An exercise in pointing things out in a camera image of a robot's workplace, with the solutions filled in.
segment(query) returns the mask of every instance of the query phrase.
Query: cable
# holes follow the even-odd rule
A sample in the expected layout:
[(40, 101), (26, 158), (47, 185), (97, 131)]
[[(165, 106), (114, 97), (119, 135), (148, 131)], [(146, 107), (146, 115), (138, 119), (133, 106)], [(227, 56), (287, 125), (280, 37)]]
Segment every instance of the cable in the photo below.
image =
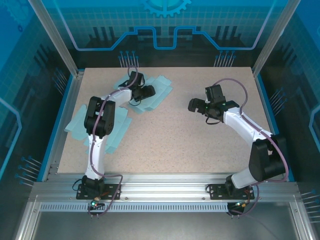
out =
[(220, 122), (221, 122), (221, 121), (217, 121), (217, 122), (208, 122), (209, 118), (210, 118), (210, 117), (207, 117), (207, 118), (206, 118), (206, 120), (205, 120), (205, 123), (206, 123), (206, 124), (208, 124), (208, 125), (216, 125), (216, 124), (218, 124), (218, 123), (220, 123)]
[(81, 181), (82, 179), (78, 179), (77, 181), (74, 182), (74, 184), (72, 185), (72, 190), (73, 191), (78, 191), (77, 189), (74, 189), (74, 186), (77, 184), (77, 182)]
[[(110, 94), (104, 99), (104, 101), (103, 101), (103, 103), (102, 103), (102, 105), (101, 105), (99, 114), (98, 114), (98, 116), (97, 116), (97, 118), (96, 118), (96, 121), (95, 121), (95, 123), (94, 123), (94, 126), (93, 126), (93, 131), (92, 131), (93, 141), (92, 141), (92, 145), (91, 145), (91, 149), (90, 149), (90, 154), (89, 154), (90, 165), (91, 165), (91, 167), (92, 167), (92, 170), (93, 170), (97, 175), (99, 175), (99, 176), (101, 176), (101, 177), (104, 177), (104, 178), (116, 178), (116, 177), (120, 177), (119, 184), (118, 184), (118, 186), (117, 186), (116, 189), (115, 189), (114, 195), (112, 196), (109, 205), (105, 208), (105, 210), (104, 210), (102, 213), (97, 214), (97, 215), (96, 215), (97, 217), (99, 217), (99, 215), (102, 216), (102, 215), (106, 214), (107, 211), (110, 209), (110, 207), (111, 207), (112, 203), (114, 202), (114, 200), (115, 200), (115, 198), (116, 198), (116, 195), (117, 195), (117, 193), (118, 193), (118, 191), (119, 191), (119, 188), (120, 188), (120, 186), (121, 186), (121, 183), (122, 183), (122, 180), (123, 180), (124, 176), (122, 176), (121, 174), (104, 175), (104, 174), (98, 172), (98, 171), (95, 169), (95, 166), (94, 166), (94, 164), (93, 164), (93, 150), (94, 150), (94, 146), (95, 146), (95, 142), (96, 142), (96, 129), (97, 129), (98, 122), (99, 122), (99, 120), (100, 120), (100, 118), (101, 118), (102, 112), (103, 112), (103, 110), (104, 110), (104, 108), (105, 108), (105, 105), (106, 105), (106, 102), (108, 101), (108, 99), (109, 99), (112, 95), (114, 95), (114, 94), (116, 94), (116, 93), (118, 93), (118, 92), (120, 92), (120, 91), (123, 91), (123, 90), (125, 90), (125, 89), (130, 88), (130, 87), (135, 83), (135, 81), (137, 80), (137, 78), (138, 78), (138, 69), (137, 69), (137, 67), (135, 67), (135, 66), (129, 66), (129, 67), (128, 67), (127, 73), (128, 73), (128, 76), (129, 76), (129, 77), (130, 77), (130, 73), (129, 73), (130, 68), (134, 68), (134, 69), (135, 69), (135, 72), (136, 72), (133, 81), (132, 81), (128, 86), (125, 86), (125, 87), (122, 87), (122, 88), (118, 88), (117, 90), (113, 91), (112, 93), (110, 93)], [(91, 216), (93, 216), (93, 214), (90, 212), (90, 208), (89, 208), (89, 207), (88, 207), (88, 214), (90, 214)]]
[(131, 106), (134, 106), (134, 107), (139, 106), (139, 105), (141, 104), (141, 98), (140, 98), (139, 100), (140, 100), (139, 103), (136, 104), (136, 105), (133, 105), (133, 104), (131, 104), (130, 102), (129, 102), (129, 104), (130, 104)]
[(220, 79), (219, 81), (215, 82), (213, 84), (213, 86), (217, 85), (218, 83), (222, 82), (222, 81), (233, 81), (233, 82), (236, 82), (237, 84), (239, 84), (243, 90), (244, 90), (244, 93), (245, 93), (245, 100), (243, 102), (243, 104), (241, 105), (240, 107), (240, 115), (241, 117), (243, 118), (244, 121), (246, 121), (247, 124), (249, 124), (251, 127), (253, 127), (255, 130), (257, 130), (258, 132), (260, 132), (266, 139), (269, 140), (269, 142), (272, 144), (272, 146), (274, 147), (274, 149), (277, 151), (277, 153), (279, 154), (281, 160), (282, 160), (282, 163), (284, 165), (284, 169), (285, 169), (285, 175), (284, 175), (284, 178), (281, 179), (281, 180), (272, 180), (272, 179), (269, 179), (268, 181), (269, 182), (273, 182), (273, 183), (283, 183), (285, 181), (287, 181), (288, 179), (288, 176), (289, 176), (289, 167), (288, 167), (288, 164), (287, 164), (287, 161), (285, 159), (285, 156), (283, 155), (283, 153), (281, 152), (280, 148), (277, 146), (277, 144), (272, 140), (271, 137), (269, 137), (264, 131), (261, 131), (261, 129), (259, 129), (257, 126), (255, 126), (251, 121), (249, 121), (243, 114), (243, 107), (246, 105), (247, 101), (248, 101), (248, 91), (246, 89), (246, 87), (238, 80), (236, 79), (233, 79), (233, 78), (223, 78), (223, 79)]
[(253, 209), (257, 206), (257, 203), (259, 201), (259, 196), (260, 196), (260, 190), (259, 190), (259, 186), (256, 185), (256, 199), (253, 203), (253, 206), (248, 210), (246, 211), (245, 213), (242, 213), (240, 211), (236, 211), (236, 210), (231, 210), (231, 212), (234, 212), (234, 213), (237, 213), (239, 214), (238, 216), (239, 217), (244, 217), (244, 216), (247, 216), (249, 213), (251, 213), (253, 211)]

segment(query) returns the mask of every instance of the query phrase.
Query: metal pin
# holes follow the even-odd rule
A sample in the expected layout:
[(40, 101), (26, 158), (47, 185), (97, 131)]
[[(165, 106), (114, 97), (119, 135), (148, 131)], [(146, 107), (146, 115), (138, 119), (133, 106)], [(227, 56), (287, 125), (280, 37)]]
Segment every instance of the metal pin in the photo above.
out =
[(278, 115), (278, 113), (280, 113), (281, 112), (281, 110), (283, 110), (285, 108), (285, 106), (282, 106), (276, 113), (275, 113), (275, 115), (274, 116), (277, 116)]
[(131, 59), (131, 66), (134, 65), (134, 61), (132, 60), (133, 56), (130, 56), (130, 59)]
[(30, 164), (32, 164), (33, 166), (36, 166), (37, 168), (40, 168), (39, 165), (37, 165), (37, 164), (35, 164), (35, 163), (31, 162), (31, 161), (28, 161), (24, 156), (21, 158), (21, 161), (22, 161), (22, 162), (30, 163)]
[(126, 67), (128, 67), (127, 56), (124, 56), (124, 60), (125, 60)]
[(218, 57), (218, 62), (217, 62), (217, 64), (216, 64), (217, 67), (218, 67), (218, 64), (219, 64), (219, 60), (220, 60), (221, 54), (222, 54), (224, 51), (220, 50), (219, 52), (220, 52), (220, 55), (219, 55), (219, 57)]
[(308, 206), (308, 207), (306, 207), (305, 209), (314, 209), (314, 208), (318, 208), (318, 207), (320, 207), (320, 205), (317, 205), (317, 206)]
[(136, 66), (135, 52), (136, 52), (136, 51), (131, 51), (131, 53), (132, 53), (132, 55), (133, 55), (134, 66)]
[(277, 107), (274, 107), (274, 112), (276, 112), (283, 104), (285, 104), (288, 101), (288, 99), (286, 98), (280, 105), (277, 105)]
[(236, 58), (236, 56), (233, 56), (233, 57), (232, 57), (232, 61), (231, 61), (231, 64), (230, 64), (229, 67), (232, 67), (232, 64), (234, 63), (235, 58)]
[(276, 108), (279, 107), (279, 105), (283, 104), (284, 102), (282, 101), (282, 99), (275, 105), (272, 107), (272, 111), (274, 112)]
[(275, 97), (277, 97), (278, 96), (278, 94), (281, 92), (281, 91), (283, 91), (284, 90), (284, 87), (282, 86), (281, 88), (280, 88), (280, 90), (275, 90), (275, 93), (270, 97), (270, 99), (269, 99), (269, 101), (271, 102), (271, 101), (273, 101), (273, 99), (275, 98)]
[(231, 62), (232, 56), (234, 55), (235, 52), (236, 52), (235, 50), (232, 50), (232, 51), (231, 51), (231, 57), (230, 57), (230, 59), (229, 59), (229, 62), (228, 62), (228, 64), (227, 64), (227, 67), (229, 67), (229, 64), (230, 64), (230, 62)]
[(36, 177), (34, 177), (34, 176), (31, 176), (31, 175), (27, 174), (25, 171), (22, 173), (22, 176), (24, 176), (24, 177), (29, 177), (29, 178), (32, 178), (32, 179), (37, 180), (37, 178), (36, 178)]
[(226, 62), (225, 62), (225, 67), (228, 67), (228, 62), (230, 61), (230, 56), (228, 55), (228, 56), (226, 56), (226, 58), (227, 58), (227, 60), (226, 60)]
[(317, 197), (320, 197), (320, 195), (314, 195), (314, 196), (305, 197), (305, 198), (302, 198), (302, 200), (313, 199), (313, 198), (317, 198)]
[(222, 61), (224, 58), (225, 58), (225, 56), (221, 56), (221, 61), (220, 61), (219, 67), (221, 67), (221, 64), (222, 64)]
[(225, 51), (225, 56), (224, 56), (224, 60), (223, 60), (223, 64), (222, 64), (222, 67), (225, 67), (225, 61), (227, 59), (227, 55), (228, 55), (229, 51)]
[(272, 98), (274, 98), (277, 94), (278, 94), (279, 90), (276, 89), (274, 94), (272, 94), (272, 96), (269, 98), (269, 102), (271, 101)]
[(214, 60), (214, 64), (213, 64), (214, 67), (216, 66), (216, 62), (217, 62), (218, 57), (219, 57), (218, 55), (215, 55), (215, 60)]
[(27, 171), (27, 172), (29, 172), (29, 173), (31, 173), (31, 174), (38, 175), (37, 173), (34, 173), (33, 171), (30, 171), (30, 170), (22, 167), (21, 165), (18, 166), (18, 169), (19, 169), (19, 170), (22, 169), (22, 170), (25, 170), (25, 171)]
[(38, 164), (42, 165), (42, 163), (41, 163), (41, 162), (39, 162), (39, 161), (37, 161), (37, 160), (33, 159), (33, 158), (32, 158), (32, 156), (28, 156), (28, 159), (29, 159), (29, 160), (33, 160), (33, 161), (35, 161), (36, 163), (38, 163)]
[(28, 184), (28, 183), (24, 182), (23, 180), (20, 180), (19, 184), (24, 184), (24, 185), (28, 185), (30, 187), (33, 187), (31, 184)]
[(61, 76), (61, 77), (64, 79), (64, 81), (67, 83), (68, 80), (67, 80), (67, 78), (65, 77), (65, 75), (63, 75), (62, 71), (61, 71), (60, 69), (58, 69), (58, 68), (57, 68), (57, 70), (58, 70), (58, 73), (60, 74), (60, 76)]
[(38, 169), (35, 169), (34, 167), (30, 166), (28, 163), (26, 163), (26, 164), (25, 164), (25, 167), (26, 167), (26, 168), (33, 169), (33, 170), (35, 170), (35, 171), (39, 172), (39, 170), (38, 170)]
[(64, 79), (61, 77), (61, 74), (58, 74), (59, 72), (55, 71), (54, 75), (56, 76), (57, 79), (59, 79), (59, 82), (63, 85), (63, 86), (67, 86), (67, 84), (65, 83)]
[(30, 180), (30, 179), (27, 179), (27, 178), (24, 178), (24, 177), (22, 177), (22, 176), (19, 176), (19, 174), (18, 173), (16, 173), (15, 175), (14, 175), (14, 177), (17, 179), (17, 178), (21, 178), (21, 179), (23, 179), (23, 180), (27, 180), (27, 181), (30, 181), (30, 182), (33, 182), (34, 183), (34, 181), (32, 181), (32, 180)]
[(59, 81), (56, 80), (54, 77), (52, 77), (51, 79), (52, 79), (52, 81), (55, 83), (55, 85), (63, 92), (64, 89), (63, 89), (63, 87), (59, 84)]
[(320, 213), (320, 210), (318, 210), (318, 211), (307, 211), (306, 213), (307, 213), (307, 214)]
[(125, 51), (125, 53), (126, 53), (126, 56), (128, 57), (128, 60), (129, 60), (129, 51)]
[(306, 193), (301, 194), (301, 196), (304, 196), (304, 195), (307, 195), (307, 194), (316, 194), (316, 190), (312, 189), (310, 192), (306, 192)]
[(59, 82), (58, 82), (58, 81), (55, 81), (54, 78), (52, 78), (52, 80), (55, 82), (56, 88), (57, 88), (58, 90), (60, 90), (61, 93), (63, 93), (65, 90), (64, 90), (64, 88), (59, 84)]
[(136, 67), (138, 67), (139, 68), (139, 57), (138, 56), (135, 56), (135, 59), (136, 59)]
[(122, 66), (122, 62), (121, 62), (121, 56), (118, 56), (119, 62), (120, 62), (120, 66), (123, 68)]
[(314, 200), (314, 201), (304, 202), (303, 204), (306, 205), (306, 204), (313, 204), (313, 203), (319, 204), (320, 201), (319, 201), (319, 199), (316, 199), (316, 200)]
[(123, 63), (123, 67), (125, 66), (125, 61), (124, 61), (124, 56), (122, 55), (123, 51), (119, 52), (121, 54), (121, 58), (122, 58), (122, 63)]
[(64, 94), (61, 92), (61, 90), (57, 87), (57, 85), (54, 85), (54, 87), (58, 90), (58, 92), (63, 96)]
[(278, 95), (277, 99), (274, 100), (272, 103), (271, 103), (271, 107), (273, 108), (275, 106), (276, 103), (278, 103), (280, 100), (281, 100), (282, 96), (281, 95)]

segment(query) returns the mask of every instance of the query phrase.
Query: blue trim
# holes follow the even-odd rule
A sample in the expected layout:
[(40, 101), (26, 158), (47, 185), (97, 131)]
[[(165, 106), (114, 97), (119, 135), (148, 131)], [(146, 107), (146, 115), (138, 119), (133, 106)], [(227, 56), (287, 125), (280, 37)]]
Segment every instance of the blue trim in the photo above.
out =
[(74, 80), (73, 76), (70, 75), (68, 84), (66, 85), (66, 88), (65, 88), (65, 91), (64, 91), (64, 95), (63, 95), (63, 98), (62, 98), (62, 101), (61, 101), (61, 104), (60, 104), (58, 115), (56, 116), (56, 119), (55, 119), (55, 123), (54, 123), (53, 129), (52, 129), (52, 134), (51, 134), (51, 137), (50, 137), (50, 140), (49, 140), (49, 143), (48, 143), (48, 147), (46, 148), (46, 151), (45, 151), (45, 155), (44, 155), (43, 162), (42, 162), (42, 165), (41, 165), (41, 168), (40, 168), (40, 172), (39, 172), (39, 175), (38, 175), (38, 177), (36, 179), (37, 182), (41, 182), (42, 178), (43, 178), (43, 176), (45, 174), (46, 167), (47, 167), (47, 164), (48, 164), (48, 161), (49, 161), (50, 152), (51, 152), (52, 146), (54, 144), (54, 140), (55, 140), (55, 137), (56, 137), (56, 134), (57, 134), (57, 131), (58, 131), (58, 126), (59, 126), (59, 123), (60, 123), (60, 120), (61, 120), (61, 116), (62, 116), (62, 113), (64, 111), (65, 105), (66, 105), (67, 97), (68, 97), (68, 94), (69, 94), (69, 91), (70, 91), (70, 86), (71, 86), (71, 83), (73, 82), (73, 80)]
[[(275, 115), (272, 112), (272, 108), (271, 108), (271, 105), (270, 105), (270, 102), (269, 102), (267, 91), (265, 89), (265, 86), (264, 86), (264, 83), (262, 81), (260, 73), (258, 74), (257, 78), (258, 78), (258, 84), (259, 84), (259, 87), (260, 87), (260, 90), (261, 90), (261, 93), (262, 93), (263, 102), (265, 103), (265, 106), (266, 106), (266, 109), (267, 109), (268, 115), (269, 115), (268, 117), (269, 117), (270, 123), (272, 125), (271, 127), (273, 128), (273, 133), (274, 134), (279, 134), (279, 129), (278, 129), (278, 126), (277, 126), (277, 123), (276, 123)], [(288, 178), (289, 178), (290, 182), (295, 182), (295, 178), (294, 178), (294, 175), (293, 175), (293, 173), (291, 171), (291, 168), (289, 168)]]
[(22, 123), (21, 123), (21, 118), (20, 118), (19, 112), (16, 109), (14, 109), (13, 106), (11, 106), (9, 103), (7, 103), (1, 97), (0, 97), (0, 103), (3, 104), (7, 109), (9, 109), (10, 112), (12, 112), (15, 115), (16, 121), (18, 123), (18, 129), (15, 132), (15, 135), (14, 135), (14, 138), (13, 138), (12, 143), (10, 145), (10, 148), (9, 148), (8, 152), (6, 153), (5, 159), (4, 159), (3, 164), (1, 166), (1, 169), (0, 169), (0, 181), (1, 181), (1, 178), (4, 175), (4, 172), (5, 172), (5, 169), (7, 167), (8, 162), (9, 162), (9, 159), (11, 157), (11, 154), (12, 154), (12, 152), (13, 152), (15, 146), (16, 146), (16, 143), (18, 141), (19, 135), (21, 133)]

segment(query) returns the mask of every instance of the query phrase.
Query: enclosure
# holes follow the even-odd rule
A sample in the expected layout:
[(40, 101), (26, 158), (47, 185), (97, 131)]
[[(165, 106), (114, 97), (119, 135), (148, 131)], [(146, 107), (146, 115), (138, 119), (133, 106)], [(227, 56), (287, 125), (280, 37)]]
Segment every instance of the enclosure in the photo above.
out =
[[(0, 0), (0, 238), (318, 239), (319, 9), (318, 0)], [(130, 66), (157, 86), (156, 100), (117, 108), (103, 164), (123, 175), (119, 199), (91, 219), (91, 200), (73, 191), (88, 164), (85, 111)], [(188, 111), (225, 78), (247, 88), (248, 117), (285, 137), (289, 165), (287, 181), (263, 182), (259, 198), (253, 187), (258, 204), (239, 219), (226, 214), (238, 200), (207, 188), (247, 168), (251, 148)], [(221, 87), (228, 101), (245, 100), (236, 83)]]

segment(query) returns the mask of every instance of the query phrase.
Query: black bracket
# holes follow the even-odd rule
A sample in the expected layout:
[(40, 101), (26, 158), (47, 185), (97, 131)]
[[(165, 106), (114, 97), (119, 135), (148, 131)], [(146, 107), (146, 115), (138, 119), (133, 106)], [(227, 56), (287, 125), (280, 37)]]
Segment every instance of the black bracket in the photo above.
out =
[[(252, 190), (252, 193), (247, 195), (245, 190), (249, 192)], [(209, 184), (206, 187), (207, 193), (210, 194), (210, 200), (250, 200), (255, 199), (255, 195), (252, 187), (244, 187), (241, 189), (237, 189), (237, 191), (233, 192), (233, 196), (230, 196), (225, 184)]]
[[(118, 184), (104, 184), (103, 191), (107, 194), (101, 196), (101, 200), (111, 200), (116, 192)], [(114, 200), (119, 200), (121, 195), (121, 186), (119, 187), (118, 193), (115, 195)], [(78, 185), (76, 192), (76, 199), (78, 200), (92, 200), (98, 197), (97, 191), (84, 186), (82, 183)]]

